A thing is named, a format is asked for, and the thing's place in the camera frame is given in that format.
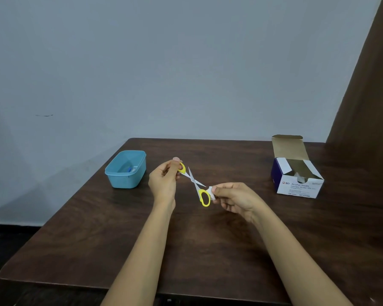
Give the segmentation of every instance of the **person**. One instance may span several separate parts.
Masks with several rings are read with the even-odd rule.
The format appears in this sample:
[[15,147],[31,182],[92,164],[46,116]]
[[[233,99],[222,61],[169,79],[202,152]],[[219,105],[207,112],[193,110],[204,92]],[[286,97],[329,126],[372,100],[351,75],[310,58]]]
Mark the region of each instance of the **person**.
[[[175,157],[150,173],[152,211],[102,306],[153,304],[169,220],[176,206],[178,169],[180,159]],[[352,305],[253,190],[240,182],[228,182],[213,186],[212,191],[215,204],[254,224],[293,305]]]

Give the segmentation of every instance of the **black baseboard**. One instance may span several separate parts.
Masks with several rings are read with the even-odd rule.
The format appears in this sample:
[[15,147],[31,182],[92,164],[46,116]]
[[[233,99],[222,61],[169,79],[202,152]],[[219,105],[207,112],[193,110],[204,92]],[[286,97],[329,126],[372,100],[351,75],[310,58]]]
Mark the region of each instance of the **black baseboard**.
[[0,233],[28,233],[35,234],[41,226],[15,226],[9,224],[0,224]]

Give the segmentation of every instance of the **plastic bin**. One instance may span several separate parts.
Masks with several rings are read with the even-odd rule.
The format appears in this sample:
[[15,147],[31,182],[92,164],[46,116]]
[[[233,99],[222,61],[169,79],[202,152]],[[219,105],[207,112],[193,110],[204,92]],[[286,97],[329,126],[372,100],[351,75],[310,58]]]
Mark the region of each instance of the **plastic bin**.
[[114,188],[135,188],[146,171],[146,153],[142,150],[124,150],[105,168]]

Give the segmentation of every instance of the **wood grain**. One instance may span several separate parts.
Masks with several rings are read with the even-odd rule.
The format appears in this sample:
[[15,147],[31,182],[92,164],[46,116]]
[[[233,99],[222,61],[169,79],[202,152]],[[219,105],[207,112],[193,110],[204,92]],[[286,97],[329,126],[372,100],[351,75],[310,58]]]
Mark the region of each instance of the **wood grain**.
[[[306,143],[325,183],[317,199],[278,195],[271,142],[130,139],[147,154],[134,189],[113,189],[105,165],[3,267],[0,278],[109,288],[151,210],[148,173],[180,157],[205,185],[254,189],[355,305],[383,305],[383,186],[366,171]],[[258,233],[239,216],[203,207],[183,177],[169,225],[158,293],[288,303]]]
[[383,0],[327,144],[383,181]]

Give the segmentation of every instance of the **box lid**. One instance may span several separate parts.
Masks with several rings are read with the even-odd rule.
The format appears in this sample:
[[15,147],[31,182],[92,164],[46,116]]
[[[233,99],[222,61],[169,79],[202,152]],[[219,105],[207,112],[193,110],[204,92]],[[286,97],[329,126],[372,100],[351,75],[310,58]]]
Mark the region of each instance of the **box lid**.
[[300,135],[277,134],[272,137],[275,158],[309,160]]

